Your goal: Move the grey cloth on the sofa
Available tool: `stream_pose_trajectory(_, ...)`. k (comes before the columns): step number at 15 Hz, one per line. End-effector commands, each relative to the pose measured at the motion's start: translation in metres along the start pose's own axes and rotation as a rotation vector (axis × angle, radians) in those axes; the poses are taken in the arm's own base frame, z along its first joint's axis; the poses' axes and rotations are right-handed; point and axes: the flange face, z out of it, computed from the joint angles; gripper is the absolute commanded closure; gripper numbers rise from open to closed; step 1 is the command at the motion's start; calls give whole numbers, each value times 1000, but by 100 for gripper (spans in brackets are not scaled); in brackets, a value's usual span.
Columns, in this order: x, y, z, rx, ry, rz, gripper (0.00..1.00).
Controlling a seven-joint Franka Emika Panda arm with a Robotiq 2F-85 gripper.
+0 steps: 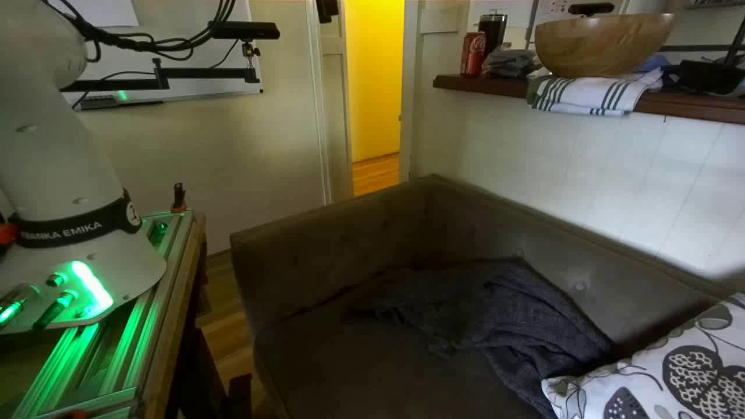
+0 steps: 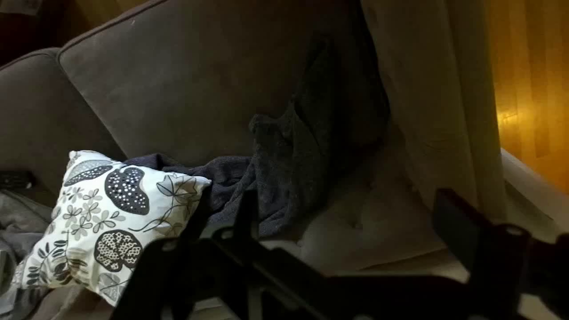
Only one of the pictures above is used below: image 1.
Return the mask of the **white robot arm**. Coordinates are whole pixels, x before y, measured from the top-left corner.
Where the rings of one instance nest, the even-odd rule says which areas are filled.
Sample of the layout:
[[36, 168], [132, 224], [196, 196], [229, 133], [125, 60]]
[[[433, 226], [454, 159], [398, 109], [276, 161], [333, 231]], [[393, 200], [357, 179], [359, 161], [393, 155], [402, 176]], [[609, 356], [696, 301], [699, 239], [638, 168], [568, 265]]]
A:
[[0, 330], [95, 324], [166, 273], [129, 190], [64, 98], [86, 67], [43, 0], [0, 0], [0, 186], [18, 237], [0, 261]]

